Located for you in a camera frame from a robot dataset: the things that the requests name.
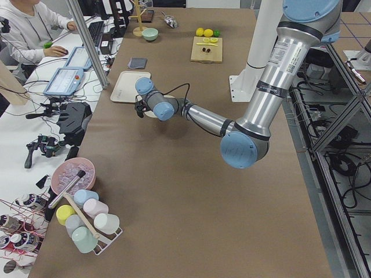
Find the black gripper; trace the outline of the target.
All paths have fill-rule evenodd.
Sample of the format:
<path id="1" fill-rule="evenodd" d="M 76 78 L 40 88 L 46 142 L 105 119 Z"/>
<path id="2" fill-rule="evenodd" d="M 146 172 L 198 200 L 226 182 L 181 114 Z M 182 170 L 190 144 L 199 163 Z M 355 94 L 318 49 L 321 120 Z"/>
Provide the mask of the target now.
<path id="1" fill-rule="evenodd" d="M 148 112 L 147 104 L 143 101 L 143 99 L 139 95 L 135 97 L 134 109 L 136 110 L 137 115 L 140 118 L 143 117 L 143 113 Z"/>

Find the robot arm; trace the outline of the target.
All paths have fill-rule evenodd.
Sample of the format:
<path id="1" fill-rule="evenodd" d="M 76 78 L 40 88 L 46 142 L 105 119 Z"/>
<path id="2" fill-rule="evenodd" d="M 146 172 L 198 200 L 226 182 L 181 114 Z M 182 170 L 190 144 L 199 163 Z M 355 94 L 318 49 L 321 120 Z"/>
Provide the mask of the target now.
<path id="1" fill-rule="evenodd" d="M 252 166 L 268 152 L 270 125 L 309 49 L 338 39 L 342 5 L 342 1 L 283 2 L 278 39 L 246 112 L 239 119 L 229 120 L 186 98 L 167 98 L 150 78 L 140 78 L 135 84 L 141 97 L 135 103 L 138 116 L 152 111 L 159 120 L 166 121 L 180 114 L 221 137 L 220 151 L 227 164 L 236 169 Z"/>

